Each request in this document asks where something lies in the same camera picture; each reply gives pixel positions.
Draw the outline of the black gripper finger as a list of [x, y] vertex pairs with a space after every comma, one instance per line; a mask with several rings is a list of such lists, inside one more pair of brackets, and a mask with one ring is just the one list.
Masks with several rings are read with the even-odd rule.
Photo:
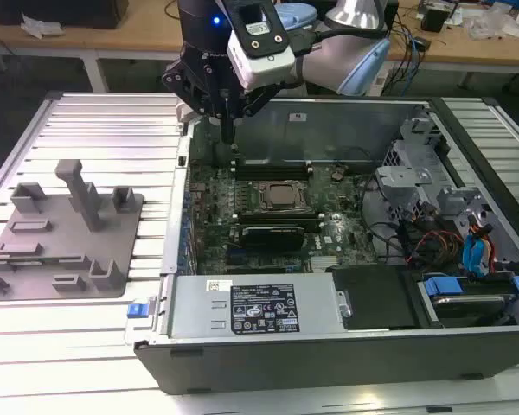
[[237, 119], [255, 115], [281, 90], [281, 84], [263, 86], [248, 92], [241, 87], [231, 89], [227, 99], [227, 143], [234, 142]]
[[211, 59], [199, 60], [192, 68], [180, 59], [166, 68], [163, 78], [165, 86], [198, 115], [217, 120], [223, 143], [228, 143], [227, 103], [221, 96]]

